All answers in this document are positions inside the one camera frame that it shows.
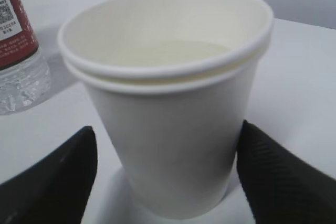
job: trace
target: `cup rim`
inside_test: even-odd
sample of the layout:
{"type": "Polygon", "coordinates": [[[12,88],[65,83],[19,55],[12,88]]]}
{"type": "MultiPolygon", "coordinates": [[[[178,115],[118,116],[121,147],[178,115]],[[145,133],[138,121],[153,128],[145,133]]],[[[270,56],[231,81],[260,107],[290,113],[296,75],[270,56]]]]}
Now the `cup rim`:
{"type": "Polygon", "coordinates": [[[169,65],[160,67],[123,67],[123,66],[110,66],[102,63],[94,62],[88,59],[83,59],[76,53],[72,52],[67,46],[64,37],[68,26],[79,16],[99,8],[109,2],[115,0],[106,0],[92,7],[85,9],[68,19],[60,28],[57,36],[57,42],[61,53],[74,67],[85,71],[89,74],[93,74],[101,77],[112,77],[129,80],[153,80],[153,79],[166,79],[188,76],[191,74],[202,73],[211,71],[218,67],[233,64],[239,60],[242,60],[247,54],[258,49],[265,43],[270,36],[273,24],[274,13],[271,7],[263,0],[255,0],[264,9],[266,13],[266,22],[264,27],[257,33],[257,35],[249,42],[245,43],[241,47],[230,50],[224,54],[220,54],[208,59],[187,62],[179,65],[169,65]]]}

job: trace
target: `stacked paper cup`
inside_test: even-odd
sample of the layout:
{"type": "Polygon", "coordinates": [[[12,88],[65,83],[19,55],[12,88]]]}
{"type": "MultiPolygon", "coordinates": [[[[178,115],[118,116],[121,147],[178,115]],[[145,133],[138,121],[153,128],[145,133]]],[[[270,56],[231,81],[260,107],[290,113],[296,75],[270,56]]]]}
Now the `stacked paper cup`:
{"type": "Polygon", "coordinates": [[[273,19],[262,0],[109,0],[60,30],[68,69],[153,212],[192,218],[222,199],[273,19]]]}

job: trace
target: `red bottle label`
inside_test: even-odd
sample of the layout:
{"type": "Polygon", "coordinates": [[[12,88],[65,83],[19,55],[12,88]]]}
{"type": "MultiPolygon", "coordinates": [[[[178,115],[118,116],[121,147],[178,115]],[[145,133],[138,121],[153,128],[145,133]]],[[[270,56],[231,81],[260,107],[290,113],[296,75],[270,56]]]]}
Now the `red bottle label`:
{"type": "Polygon", "coordinates": [[[37,49],[21,0],[0,0],[0,70],[27,59],[37,49]]]}

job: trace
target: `white table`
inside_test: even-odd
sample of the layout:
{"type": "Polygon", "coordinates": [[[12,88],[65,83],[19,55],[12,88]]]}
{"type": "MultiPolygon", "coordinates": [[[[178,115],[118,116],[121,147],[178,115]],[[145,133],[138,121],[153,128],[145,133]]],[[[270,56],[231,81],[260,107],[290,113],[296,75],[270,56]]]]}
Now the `white table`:
{"type": "MultiPolygon", "coordinates": [[[[55,83],[49,100],[22,113],[0,116],[0,183],[43,158],[82,126],[92,125],[99,165],[82,223],[254,223],[244,193],[236,186],[236,173],[225,200],[193,220],[161,219],[133,202],[109,137],[83,85],[72,79],[61,63],[55,41],[57,29],[67,17],[102,0],[22,1],[55,83]]],[[[246,114],[250,122],[334,178],[335,69],[336,30],[276,20],[246,114]]]]}

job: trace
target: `textured black rubber pad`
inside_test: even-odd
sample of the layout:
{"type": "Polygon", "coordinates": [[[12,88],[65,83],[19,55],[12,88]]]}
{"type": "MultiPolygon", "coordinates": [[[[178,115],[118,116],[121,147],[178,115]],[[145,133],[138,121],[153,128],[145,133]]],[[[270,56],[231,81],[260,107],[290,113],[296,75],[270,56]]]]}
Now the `textured black rubber pad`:
{"type": "Polygon", "coordinates": [[[0,224],[80,224],[97,163],[96,137],[87,126],[0,185],[0,224]]]}
{"type": "Polygon", "coordinates": [[[239,179],[256,224],[336,223],[335,180],[246,121],[237,152],[239,179]]]}

